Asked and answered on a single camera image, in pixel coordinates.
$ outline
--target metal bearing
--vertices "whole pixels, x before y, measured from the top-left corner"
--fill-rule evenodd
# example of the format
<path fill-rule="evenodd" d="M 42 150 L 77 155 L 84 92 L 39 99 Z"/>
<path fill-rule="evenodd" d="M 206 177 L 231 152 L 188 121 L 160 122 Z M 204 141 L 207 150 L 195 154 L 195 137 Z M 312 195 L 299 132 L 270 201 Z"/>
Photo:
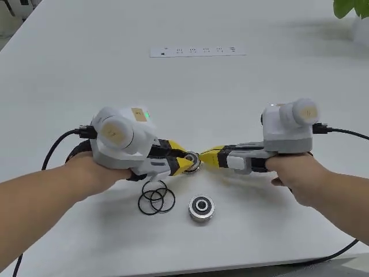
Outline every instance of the metal bearing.
<path fill-rule="evenodd" d="M 209 221 L 214 214 L 213 200 L 205 195 L 197 195 L 190 200 L 189 212 L 191 218 L 199 223 Z"/>
<path fill-rule="evenodd" d="M 189 151 L 184 158 L 194 163 L 189 169 L 184 171 L 185 173 L 191 174 L 200 168 L 201 161 L 198 153 Z"/>

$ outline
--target human hand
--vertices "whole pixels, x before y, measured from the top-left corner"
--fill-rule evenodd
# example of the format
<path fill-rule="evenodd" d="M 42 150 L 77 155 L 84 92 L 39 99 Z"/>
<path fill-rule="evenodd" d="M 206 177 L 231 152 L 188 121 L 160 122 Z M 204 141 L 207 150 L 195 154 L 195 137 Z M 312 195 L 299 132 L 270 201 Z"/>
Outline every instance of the human hand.
<path fill-rule="evenodd" d="M 74 188 L 78 198 L 83 200 L 89 196 L 104 192 L 116 181 L 128 179 L 132 172 L 129 169 L 107 169 L 93 161 L 91 152 L 83 152 L 71 158 L 64 166 L 67 174 L 73 175 Z"/>
<path fill-rule="evenodd" d="M 314 196 L 331 174 L 309 154 L 275 156 L 265 165 L 278 174 L 272 184 L 289 187 L 296 200 L 305 206 L 314 205 Z"/>

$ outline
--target electrical outlet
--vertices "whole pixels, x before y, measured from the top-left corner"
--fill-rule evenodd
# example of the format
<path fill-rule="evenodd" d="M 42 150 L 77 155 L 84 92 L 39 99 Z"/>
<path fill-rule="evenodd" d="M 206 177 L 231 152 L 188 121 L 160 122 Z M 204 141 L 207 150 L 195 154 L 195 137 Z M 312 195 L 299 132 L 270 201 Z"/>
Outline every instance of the electrical outlet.
<path fill-rule="evenodd" d="M 212 57 L 246 55 L 240 46 L 216 47 L 153 47 L 150 50 L 151 58 L 173 57 Z"/>

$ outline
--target green leaf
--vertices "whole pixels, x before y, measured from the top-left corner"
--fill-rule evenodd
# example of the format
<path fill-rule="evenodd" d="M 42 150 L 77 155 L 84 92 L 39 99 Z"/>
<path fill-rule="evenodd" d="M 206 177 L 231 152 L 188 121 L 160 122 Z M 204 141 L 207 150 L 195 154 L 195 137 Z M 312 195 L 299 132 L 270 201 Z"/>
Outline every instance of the green leaf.
<path fill-rule="evenodd" d="M 354 7 L 355 0 L 334 0 L 334 15 L 339 19 L 344 18 Z"/>
<path fill-rule="evenodd" d="M 369 16 L 369 0 L 355 0 L 354 5 L 357 16 L 361 18 Z"/>

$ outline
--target white tabletop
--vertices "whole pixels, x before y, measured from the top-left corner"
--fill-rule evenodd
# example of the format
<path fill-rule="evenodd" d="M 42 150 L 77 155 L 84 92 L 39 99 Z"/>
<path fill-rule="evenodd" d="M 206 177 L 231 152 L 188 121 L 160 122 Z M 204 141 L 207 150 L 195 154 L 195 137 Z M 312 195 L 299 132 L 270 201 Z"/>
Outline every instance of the white tabletop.
<path fill-rule="evenodd" d="M 320 104 L 323 122 L 369 134 L 369 51 L 351 43 L 352 20 L 335 19 L 331 4 L 44 0 L 0 53 L 1 181 L 38 170 L 59 135 L 103 106 L 144 104 L 160 138 L 193 151 L 262 140 L 263 108 L 299 97 Z M 242 45 L 247 56 L 149 58 L 154 46 L 205 44 Z M 50 167 L 78 142 L 63 142 Z M 343 134 L 314 138 L 317 159 L 342 173 L 369 177 L 368 151 Z M 169 178 L 176 206 L 156 216 L 137 208 L 142 183 L 119 182 L 76 204 L 25 253 L 19 276 L 253 267 L 325 256 L 351 242 L 288 189 L 269 185 L 272 175 Z M 216 205 L 203 227 L 187 210 L 199 193 Z M 368 251 L 360 244 L 350 253 Z"/>

